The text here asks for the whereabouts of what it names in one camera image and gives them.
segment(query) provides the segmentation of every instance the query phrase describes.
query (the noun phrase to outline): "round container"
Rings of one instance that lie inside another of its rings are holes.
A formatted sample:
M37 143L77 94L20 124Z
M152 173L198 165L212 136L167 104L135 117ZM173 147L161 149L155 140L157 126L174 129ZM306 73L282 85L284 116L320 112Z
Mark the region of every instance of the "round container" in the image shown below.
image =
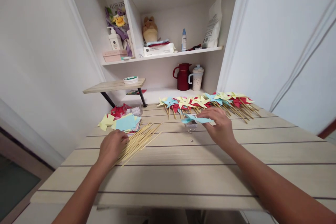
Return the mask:
M131 77L127 77L127 78L124 79L124 83L126 85L137 83L138 81L139 81L139 77L138 76L131 76Z

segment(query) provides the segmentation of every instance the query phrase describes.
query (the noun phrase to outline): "bundle of bamboo skewers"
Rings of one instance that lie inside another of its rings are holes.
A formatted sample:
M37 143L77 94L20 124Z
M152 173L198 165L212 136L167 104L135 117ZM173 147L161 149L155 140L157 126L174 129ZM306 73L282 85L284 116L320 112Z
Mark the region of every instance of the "bundle of bamboo skewers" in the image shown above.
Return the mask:
M139 151L145 148L150 142L152 142L155 138L157 138L162 131L157 134L154 138L154 134L158 131L162 123L160 123L157 127L151 128L153 123L148 123L144 127L142 127L138 132L136 132L133 136L129 138L129 142L124 147L123 151L119 155L118 161L114 164L117 165L121 162L126 161L122 167L131 160L132 157L136 155Z

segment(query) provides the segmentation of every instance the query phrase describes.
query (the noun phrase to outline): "shelving unit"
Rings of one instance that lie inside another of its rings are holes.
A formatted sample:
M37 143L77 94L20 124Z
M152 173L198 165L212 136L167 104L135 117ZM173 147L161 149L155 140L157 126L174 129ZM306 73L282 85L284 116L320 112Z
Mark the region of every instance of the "shelving unit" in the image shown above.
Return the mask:
M222 0L222 20L217 47L187 52L181 52L180 48L183 29L185 28L187 32L187 48L202 44L209 20L209 9L216 0L123 0L136 58L107 63L102 53L111 50L112 47L108 39L109 31L106 29L104 7L114 3L108 1L75 0L107 82L119 81L135 75L146 78L143 89L147 89L144 94L147 103L157 102L158 97L174 96L174 94L192 96L203 92L213 93L217 90L219 76L225 71L222 63L236 0ZM142 24L146 16L155 18L158 38L169 39L174 43L178 53L152 57L140 56L143 55ZM183 62L191 64L191 71L196 64L204 68L201 92L193 93L192 90L183 92L176 89L173 69ZM123 91L115 93L113 93L113 99L118 101L117 105L130 102L135 98L126 96L126 92Z
M157 56L151 56L151 57L143 57L143 58L122 60L122 61L105 62L105 63L103 63L103 66L129 63L129 62L136 62L136 61L154 60L154 59L168 58L168 57L176 57L176 56L183 56L183 55L192 55L192 54L205 53L205 52L210 52L210 51L218 51L218 50L222 50L222 49L223 49L223 46L222 47L207 48L207 49L199 49L199 50L193 50L193 51L184 51L184 52L178 52L178 53L174 53L174 54L163 54L163 55L157 55Z

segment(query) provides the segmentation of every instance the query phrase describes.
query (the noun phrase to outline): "white packaging bag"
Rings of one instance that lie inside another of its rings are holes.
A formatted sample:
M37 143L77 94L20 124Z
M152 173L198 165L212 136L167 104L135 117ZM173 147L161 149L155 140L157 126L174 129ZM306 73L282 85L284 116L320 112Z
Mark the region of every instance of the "white packaging bag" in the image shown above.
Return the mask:
M217 47L222 21L222 0L216 0L209 10L209 21L202 47Z

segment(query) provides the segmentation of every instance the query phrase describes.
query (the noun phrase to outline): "spray bottle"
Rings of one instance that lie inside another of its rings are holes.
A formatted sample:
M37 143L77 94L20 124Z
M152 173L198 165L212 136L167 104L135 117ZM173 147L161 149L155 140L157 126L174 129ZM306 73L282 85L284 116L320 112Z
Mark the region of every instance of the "spray bottle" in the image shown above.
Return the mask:
M183 33L182 33L182 51L187 50L187 34L186 34L186 29L183 28Z

